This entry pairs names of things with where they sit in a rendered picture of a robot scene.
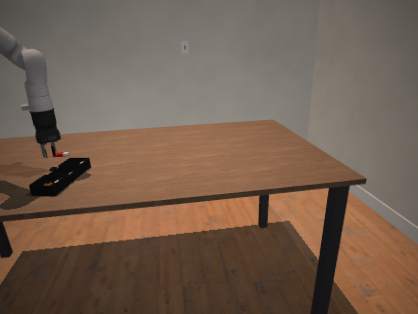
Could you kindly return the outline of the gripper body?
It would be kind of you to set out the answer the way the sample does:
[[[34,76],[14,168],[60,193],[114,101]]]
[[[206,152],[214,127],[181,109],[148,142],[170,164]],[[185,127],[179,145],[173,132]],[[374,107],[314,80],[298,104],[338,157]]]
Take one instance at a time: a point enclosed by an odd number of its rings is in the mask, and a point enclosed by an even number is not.
[[[56,126],[56,118],[50,95],[42,97],[27,97],[28,103],[22,104],[23,111],[29,110],[33,125],[36,129],[35,137],[39,144],[45,144],[61,139]],[[29,105],[29,106],[28,106]]]

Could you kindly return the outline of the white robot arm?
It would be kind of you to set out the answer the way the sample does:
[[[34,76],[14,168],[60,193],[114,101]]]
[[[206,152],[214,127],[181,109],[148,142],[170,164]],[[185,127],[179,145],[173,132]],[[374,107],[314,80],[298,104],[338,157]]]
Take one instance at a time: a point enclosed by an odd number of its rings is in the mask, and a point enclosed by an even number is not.
[[[16,43],[17,46],[15,48]],[[0,54],[19,68],[25,70],[27,97],[50,95],[47,85],[47,66],[44,56],[38,50],[25,49],[25,47],[17,42],[14,36],[0,27]]]

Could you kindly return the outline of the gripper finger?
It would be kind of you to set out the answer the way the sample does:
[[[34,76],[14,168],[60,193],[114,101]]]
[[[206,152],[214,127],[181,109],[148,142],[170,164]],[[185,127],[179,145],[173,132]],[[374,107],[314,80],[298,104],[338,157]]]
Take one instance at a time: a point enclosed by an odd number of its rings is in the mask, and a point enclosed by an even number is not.
[[[47,153],[46,153],[46,149],[45,149],[44,145],[47,145],[47,143],[42,144],[42,145],[40,144],[40,146],[41,146],[41,150],[42,150],[42,154],[43,154],[43,157],[44,157],[44,158],[48,158],[48,157],[47,157]]]
[[[56,147],[55,147],[55,143],[54,142],[58,142],[58,140],[51,142],[52,153],[53,153],[53,155],[56,156],[57,155],[57,152],[56,152]]]

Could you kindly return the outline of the black three-compartment bin rack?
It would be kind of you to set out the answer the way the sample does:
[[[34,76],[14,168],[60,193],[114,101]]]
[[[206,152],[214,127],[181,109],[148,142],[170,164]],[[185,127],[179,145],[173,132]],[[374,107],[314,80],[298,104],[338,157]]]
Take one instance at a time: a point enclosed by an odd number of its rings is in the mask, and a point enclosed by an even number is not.
[[[57,169],[30,184],[31,196],[55,197],[90,167],[89,158],[69,158],[58,165]],[[43,186],[50,182],[50,186]]]

